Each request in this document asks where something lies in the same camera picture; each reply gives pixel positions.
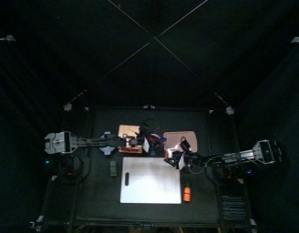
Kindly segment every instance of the cable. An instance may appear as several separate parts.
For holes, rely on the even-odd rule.
[[[190,168],[190,167],[188,167],[188,168],[189,168],[189,171],[190,171],[194,175],[201,174],[201,173],[205,171],[205,169],[208,168],[209,163],[210,163],[216,158],[218,158],[218,157],[228,157],[228,156],[217,156],[217,157],[212,157],[212,158],[208,160],[208,162],[206,162],[206,164],[205,164],[205,167],[202,168],[202,170],[201,170],[200,172],[194,172],[194,171],[192,170],[192,168]]]
[[[245,157],[245,159],[248,159],[249,162],[254,163],[256,166],[258,166],[260,168],[262,168],[253,160],[250,160],[249,158]]]

